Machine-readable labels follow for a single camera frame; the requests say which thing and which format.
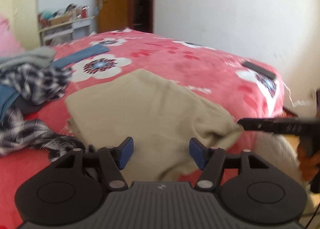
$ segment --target flower print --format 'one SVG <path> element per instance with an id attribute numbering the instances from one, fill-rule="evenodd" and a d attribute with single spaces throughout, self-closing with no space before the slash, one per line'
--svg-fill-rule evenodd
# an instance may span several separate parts
<path id="1" fill-rule="evenodd" d="M 126 41 L 127 41 L 126 39 L 105 38 L 101 41 L 91 42 L 90 45 L 93 46 L 93 45 L 101 44 L 107 47 L 111 47 L 111 46 L 120 46 Z"/>
<path id="2" fill-rule="evenodd" d="M 121 73 L 121 67 L 132 63 L 131 59 L 116 58 L 112 54 L 101 54 L 93 59 L 82 60 L 72 66 L 75 71 L 72 74 L 73 82 L 87 80 L 90 77 L 104 79 Z"/>
<path id="3" fill-rule="evenodd" d="M 182 44 L 182 45 L 184 45 L 184 46 L 187 46 L 187 47 L 193 48 L 193 49 L 206 48 L 206 49 L 213 50 L 213 51 L 216 50 L 216 49 L 214 49 L 214 48 L 201 46 L 201 45 L 199 45 L 199 44 L 191 43 L 191 42 L 182 42 L 182 41 L 173 41 L 173 42 L 174 42 L 174 43 L 180 43 L 180 44 Z"/>
<path id="4" fill-rule="evenodd" d="M 272 80 L 266 76 L 262 76 L 257 72 L 249 70 L 238 70 L 236 74 L 239 78 L 257 84 L 260 92 L 267 101 L 269 116 L 274 111 L 276 105 L 276 99 L 279 95 L 279 81 L 277 79 Z"/>
<path id="5" fill-rule="evenodd" d="M 131 31 L 132 31 L 132 29 L 125 28 L 124 30 L 111 31 L 111 33 L 131 32 Z"/>

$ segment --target plaid shirt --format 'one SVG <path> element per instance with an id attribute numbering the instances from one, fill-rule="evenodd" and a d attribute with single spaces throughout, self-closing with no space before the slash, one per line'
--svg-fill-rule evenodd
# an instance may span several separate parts
<path id="1" fill-rule="evenodd" d="M 74 148 L 85 149 L 77 138 L 59 135 L 39 119 L 24 121 L 18 108 L 9 108 L 0 125 L 0 156 L 27 146 L 36 150 L 48 149 L 51 161 Z"/>
<path id="2" fill-rule="evenodd" d="M 27 102 L 40 105 L 46 101 L 61 99 L 65 95 L 64 89 L 68 86 L 71 75 L 71 69 L 68 68 L 38 68 L 23 64 L 0 73 L 0 83 L 14 87 Z M 84 149 L 84 145 L 77 138 L 54 133 L 39 119 L 24 121 L 21 111 L 11 106 L 0 124 L 0 156 L 27 146 L 48 149 L 51 161 L 74 148 Z"/>
<path id="3" fill-rule="evenodd" d="M 26 63 L 0 73 L 0 83 L 14 87 L 27 102 L 40 105 L 46 101 L 61 99 L 71 75 L 70 68 L 38 68 Z"/>

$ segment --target gray clothing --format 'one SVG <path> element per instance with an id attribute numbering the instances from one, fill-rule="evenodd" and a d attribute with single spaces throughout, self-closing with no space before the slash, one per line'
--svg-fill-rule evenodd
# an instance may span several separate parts
<path id="1" fill-rule="evenodd" d="M 14 69 L 15 67 L 29 63 L 41 68 L 51 65 L 56 52 L 49 47 L 39 47 L 32 51 L 26 51 L 14 57 L 0 58 L 0 72 Z"/>

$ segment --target pink pillow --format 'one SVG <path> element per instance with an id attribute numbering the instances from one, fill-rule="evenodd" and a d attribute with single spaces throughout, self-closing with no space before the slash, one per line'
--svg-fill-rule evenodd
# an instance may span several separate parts
<path id="1" fill-rule="evenodd" d="M 0 57 L 14 56 L 24 52 L 24 48 L 9 31 L 8 19 L 0 15 Z"/>

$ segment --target beige towel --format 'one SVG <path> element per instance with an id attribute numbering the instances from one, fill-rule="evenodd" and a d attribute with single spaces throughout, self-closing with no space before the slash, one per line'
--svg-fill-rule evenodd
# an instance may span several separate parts
<path id="1" fill-rule="evenodd" d="M 134 154 L 122 171 L 129 185 L 172 181 L 197 169 L 188 152 L 192 137 L 227 149 L 243 131 L 221 106 L 142 69 L 80 90 L 66 105 L 85 144 L 118 146 L 133 137 Z"/>

